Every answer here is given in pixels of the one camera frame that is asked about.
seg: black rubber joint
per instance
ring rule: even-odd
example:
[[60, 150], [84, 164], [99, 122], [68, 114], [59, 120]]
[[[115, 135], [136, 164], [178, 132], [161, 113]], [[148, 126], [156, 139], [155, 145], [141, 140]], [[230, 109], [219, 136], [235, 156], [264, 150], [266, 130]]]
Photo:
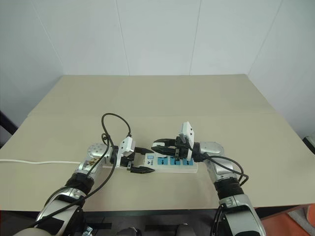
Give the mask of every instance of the black rubber joint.
[[214, 185], [220, 200], [230, 196], [244, 194], [239, 181], [233, 177], [217, 181]]
[[92, 189], [94, 181], [92, 178], [88, 178], [86, 174], [74, 173], [71, 178], [65, 184], [66, 186], [76, 186], [76, 189], [81, 190], [85, 194], [88, 194]]

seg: black object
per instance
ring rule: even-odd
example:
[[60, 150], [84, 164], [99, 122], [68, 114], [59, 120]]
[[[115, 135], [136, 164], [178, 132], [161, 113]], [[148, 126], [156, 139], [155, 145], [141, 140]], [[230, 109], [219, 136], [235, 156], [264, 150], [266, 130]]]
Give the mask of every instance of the black object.
[[83, 173], [73, 173], [71, 178], [65, 184], [66, 186], [76, 186], [75, 188], [81, 190], [85, 194], [88, 194], [92, 189], [94, 180], [91, 177], [87, 177]]
[[[114, 146], [114, 151], [118, 152], [118, 146]], [[145, 155], [146, 153], [154, 153], [154, 152], [149, 150], [149, 149], [143, 148], [143, 147], [135, 147], [134, 148], [134, 152], [132, 154], [130, 154], [129, 156], [121, 157], [120, 165], [124, 166], [124, 167], [127, 167], [129, 161], [133, 161], [134, 160], [134, 157], [135, 157], [136, 153], [139, 153], [141, 155]], [[110, 158], [110, 163], [112, 163], [112, 164], [114, 163], [114, 157], [113, 156]]]
[[284, 211], [293, 210], [294, 208], [298, 207], [299, 205], [292, 205], [292, 206], [268, 206], [268, 207], [258, 207], [255, 209], [258, 217], [266, 218], [268, 216], [278, 214]]
[[45, 222], [38, 224], [38, 228], [47, 231], [51, 235], [56, 235], [58, 231], [63, 226], [63, 220], [59, 220], [56, 218], [50, 218]]
[[216, 225], [218, 232], [220, 235], [224, 235], [224, 236], [233, 236], [230, 225], [226, 219], [226, 217], [224, 219], [222, 219], [220, 222], [217, 223]]
[[[187, 158], [189, 148], [186, 143], [183, 143], [179, 136], [177, 136], [176, 139], [158, 139], [155, 140], [154, 143], [164, 143], [164, 146], [151, 147], [151, 149], [157, 153], [174, 156], [176, 161]], [[199, 152], [199, 147], [200, 143], [194, 143], [192, 148], [195, 153], [193, 152], [191, 157], [195, 162], [201, 162], [204, 160], [204, 158], [200, 158], [199, 155], [196, 154]]]
[[260, 234], [256, 231], [244, 231], [236, 234], [235, 236], [260, 236]]
[[216, 235], [217, 236], [217, 232], [219, 229], [219, 223], [220, 223], [220, 217], [221, 217], [221, 213], [222, 213], [222, 207], [221, 205], [219, 205], [215, 217], [213, 219], [212, 225], [211, 225], [211, 230], [210, 230], [210, 236], [212, 235]]
[[307, 138], [303, 139], [303, 142], [305, 143], [305, 145], [309, 148], [309, 150], [311, 150], [311, 152], [313, 154], [315, 154], [315, 147], [313, 146], [313, 144], [310, 143], [310, 141]]
[[0, 125], [6, 130], [8, 131], [11, 135], [13, 135], [15, 133], [15, 131], [17, 131], [18, 127], [9, 120], [8, 117], [6, 117], [5, 114], [3, 114], [0, 111]]
[[78, 207], [74, 214], [72, 215], [71, 219], [69, 220], [67, 227], [65, 228], [63, 235], [74, 235], [76, 229], [79, 226], [83, 225], [83, 211], [80, 207]]
[[49, 203], [49, 201], [51, 200], [51, 198], [52, 198], [53, 196], [55, 196], [57, 193], [59, 193], [60, 191], [66, 189], [66, 188], [75, 188], [75, 187], [76, 187], [76, 185], [74, 185], [74, 186], [64, 186], [64, 187], [61, 187], [60, 189], [57, 189], [55, 192], [52, 193], [52, 195], [50, 195], [50, 197], [47, 199], [45, 205], [47, 205], [47, 203]]
[[244, 194], [239, 181], [236, 178], [226, 178], [214, 183], [219, 199], [234, 195]]
[[155, 171], [154, 169], [151, 169], [146, 166], [134, 167], [133, 164], [131, 165], [131, 168], [130, 168], [131, 173], [137, 173], [137, 174], [146, 174], [146, 173], [151, 173], [154, 171]]

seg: electrical outlet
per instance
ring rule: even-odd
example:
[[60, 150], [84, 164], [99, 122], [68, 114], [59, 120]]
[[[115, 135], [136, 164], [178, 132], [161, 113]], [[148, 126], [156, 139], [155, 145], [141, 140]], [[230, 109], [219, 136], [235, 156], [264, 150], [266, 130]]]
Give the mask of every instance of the electrical outlet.
[[193, 160], [188, 164], [187, 160], [175, 162], [173, 156], [161, 156], [156, 152], [146, 153], [142, 165], [154, 169], [155, 173], [197, 173], [198, 171], [198, 164]]
[[193, 159], [190, 159], [190, 161], [187, 161], [186, 158], [183, 159], [183, 165], [184, 166], [192, 166], [193, 165]]
[[174, 156], [170, 156], [170, 164], [172, 166], [180, 166], [181, 165], [181, 161], [176, 161]]
[[168, 157], [158, 157], [157, 158], [157, 164], [158, 165], [168, 165]]

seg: floor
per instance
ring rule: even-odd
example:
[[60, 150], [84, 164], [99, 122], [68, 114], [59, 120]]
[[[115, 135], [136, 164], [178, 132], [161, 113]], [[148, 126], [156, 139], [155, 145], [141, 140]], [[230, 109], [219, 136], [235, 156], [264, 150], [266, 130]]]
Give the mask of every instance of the floor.
[[[209, 223], [212, 214], [201, 215], [152, 215], [128, 217], [98, 217], [91, 219], [96, 223], [112, 223], [110, 230], [94, 231], [94, 236], [115, 236], [121, 229], [134, 226], [145, 236], [174, 236], [176, 225], [188, 223], [193, 227], [197, 236], [209, 236]], [[33, 222], [32, 218], [20, 216], [12, 212], [1, 212], [0, 236], [11, 236]], [[262, 221], [267, 236], [309, 236], [291, 217], [280, 214]], [[157, 231], [152, 225], [168, 225], [165, 231]]]

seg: red object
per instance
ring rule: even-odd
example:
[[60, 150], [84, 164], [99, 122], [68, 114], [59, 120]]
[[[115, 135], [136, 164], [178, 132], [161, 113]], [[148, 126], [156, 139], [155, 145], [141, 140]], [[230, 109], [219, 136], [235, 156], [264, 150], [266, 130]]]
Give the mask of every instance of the red object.
[[267, 236], [310, 236], [285, 213], [262, 220], [262, 224]]
[[315, 204], [312, 204], [312, 205], [307, 207], [306, 218], [307, 218], [307, 221], [313, 227], [315, 227]]

